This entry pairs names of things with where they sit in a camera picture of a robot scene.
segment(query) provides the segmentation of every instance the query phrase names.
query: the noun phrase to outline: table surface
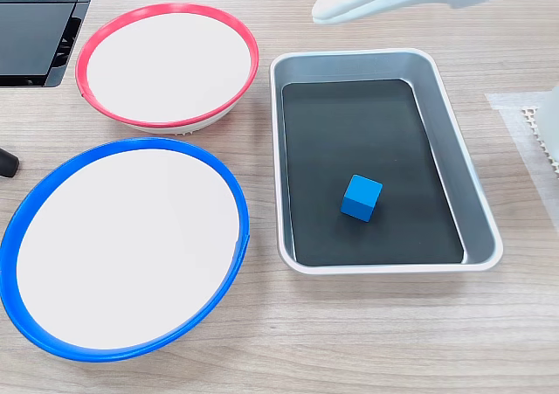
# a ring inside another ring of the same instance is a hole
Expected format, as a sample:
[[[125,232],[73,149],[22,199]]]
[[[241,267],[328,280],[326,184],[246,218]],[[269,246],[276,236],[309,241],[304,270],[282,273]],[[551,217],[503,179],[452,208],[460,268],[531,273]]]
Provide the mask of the table surface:
[[[104,23],[160,2],[217,6],[259,42],[259,75],[246,96],[218,123],[179,138],[218,156],[240,181],[252,214],[245,263],[198,327],[121,363],[51,356],[2,309],[0,392],[559,392],[557,232],[484,95],[559,82],[559,0],[427,5],[331,27],[312,24],[314,0],[93,0],[61,86],[0,89],[0,146],[22,161],[15,178],[0,182],[0,232],[62,162],[140,135],[95,112],[80,97],[73,68]],[[268,66],[284,52],[387,47],[417,47],[438,63],[504,240],[503,260],[490,272],[318,279],[280,260]],[[146,58],[158,52],[165,38]]]

